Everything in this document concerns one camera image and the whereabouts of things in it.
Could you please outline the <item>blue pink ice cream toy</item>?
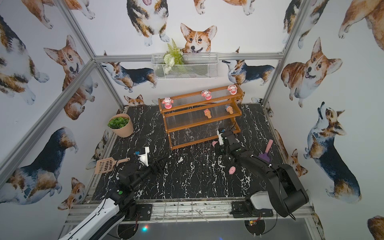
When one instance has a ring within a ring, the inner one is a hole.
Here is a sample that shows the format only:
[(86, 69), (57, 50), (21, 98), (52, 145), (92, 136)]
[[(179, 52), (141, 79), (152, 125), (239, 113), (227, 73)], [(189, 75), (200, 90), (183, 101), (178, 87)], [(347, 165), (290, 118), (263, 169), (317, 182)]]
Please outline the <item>blue pink ice cream toy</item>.
[(234, 113), (234, 109), (233, 109), (233, 107), (230, 106), (230, 105), (226, 106), (226, 111), (227, 111), (230, 115), (232, 115), (232, 114)]

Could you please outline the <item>pink ice cream cone toy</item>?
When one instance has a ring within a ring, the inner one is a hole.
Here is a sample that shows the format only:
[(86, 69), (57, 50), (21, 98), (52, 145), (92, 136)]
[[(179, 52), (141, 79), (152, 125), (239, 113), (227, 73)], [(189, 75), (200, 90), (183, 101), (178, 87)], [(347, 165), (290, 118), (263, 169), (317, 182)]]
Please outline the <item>pink ice cream cone toy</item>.
[(211, 119), (212, 118), (212, 114), (211, 114), (211, 111), (209, 109), (205, 109), (204, 110), (204, 114), (205, 116), (208, 118), (208, 119)]

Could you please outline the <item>pink white bunny doll figure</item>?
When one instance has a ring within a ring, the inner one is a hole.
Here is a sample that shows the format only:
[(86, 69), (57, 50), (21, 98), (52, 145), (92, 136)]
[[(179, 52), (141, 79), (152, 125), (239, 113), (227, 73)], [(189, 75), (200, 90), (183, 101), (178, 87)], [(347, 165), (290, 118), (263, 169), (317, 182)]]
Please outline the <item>pink white bunny doll figure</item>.
[(238, 87), (236, 85), (229, 85), (227, 90), (231, 95), (236, 95), (238, 92)]

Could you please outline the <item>pink hooded bunny doll figure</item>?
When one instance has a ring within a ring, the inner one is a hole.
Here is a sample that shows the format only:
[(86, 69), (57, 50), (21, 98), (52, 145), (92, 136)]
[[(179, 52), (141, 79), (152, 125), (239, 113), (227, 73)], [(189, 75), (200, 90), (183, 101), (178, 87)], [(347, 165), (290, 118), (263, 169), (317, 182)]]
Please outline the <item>pink hooded bunny doll figure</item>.
[(172, 106), (173, 103), (174, 103), (174, 100), (172, 100), (171, 98), (164, 98), (162, 101), (164, 108), (167, 110), (170, 110), (173, 107)]

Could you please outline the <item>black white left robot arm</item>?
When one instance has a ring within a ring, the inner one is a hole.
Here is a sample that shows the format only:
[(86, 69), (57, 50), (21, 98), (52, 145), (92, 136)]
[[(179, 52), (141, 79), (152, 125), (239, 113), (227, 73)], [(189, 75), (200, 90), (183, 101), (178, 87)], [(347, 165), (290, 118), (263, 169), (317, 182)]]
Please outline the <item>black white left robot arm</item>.
[(135, 194), (139, 185), (150, 176), (162, 174), (167, 157), (154, 160), (147, 167), (127, 175), (120, 173), (116, 185), (106, 198), (62, 240), (101, 240), (126, 217), (133, 218), (136, 213)]

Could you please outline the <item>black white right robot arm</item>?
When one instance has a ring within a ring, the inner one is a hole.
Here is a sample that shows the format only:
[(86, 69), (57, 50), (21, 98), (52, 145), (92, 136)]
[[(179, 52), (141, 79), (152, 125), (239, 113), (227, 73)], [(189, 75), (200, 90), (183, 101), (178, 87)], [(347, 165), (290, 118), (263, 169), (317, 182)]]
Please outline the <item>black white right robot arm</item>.
[(225, 156), (231, 167), (243, 167), (265, 183), (265, 189), (252, 194), (245, 201), (247, 214), (262, 217), (263, 212), (275, 211), (281, 217), (294, 218), (293, 212), (309, 202), (309, 196), (287, 164), (273, 164), (254, 155), (237, 142), (232, 131), (217, 130), (218, 143), (214, 144), (218, 156)]

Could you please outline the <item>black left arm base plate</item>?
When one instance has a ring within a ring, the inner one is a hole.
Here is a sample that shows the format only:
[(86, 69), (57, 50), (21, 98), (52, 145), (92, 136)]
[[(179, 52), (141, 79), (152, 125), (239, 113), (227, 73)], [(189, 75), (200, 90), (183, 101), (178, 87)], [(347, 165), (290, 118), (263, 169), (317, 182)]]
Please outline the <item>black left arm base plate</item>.
[(133, 204), (128, 208), (125, 221), (149, 221), (152, 216), (152, 204)]

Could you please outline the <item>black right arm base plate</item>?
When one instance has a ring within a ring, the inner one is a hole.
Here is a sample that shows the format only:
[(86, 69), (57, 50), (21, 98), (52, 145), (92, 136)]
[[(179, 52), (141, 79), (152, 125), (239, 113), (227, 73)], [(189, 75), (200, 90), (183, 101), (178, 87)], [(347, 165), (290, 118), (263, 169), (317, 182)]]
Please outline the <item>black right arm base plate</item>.
[(248, 200), (240, 202), (231, 202), (231, 211), (235, 219), (237, 218), (264, 218), (273, 217), (274, 213), (271, 209), (256, 209)]

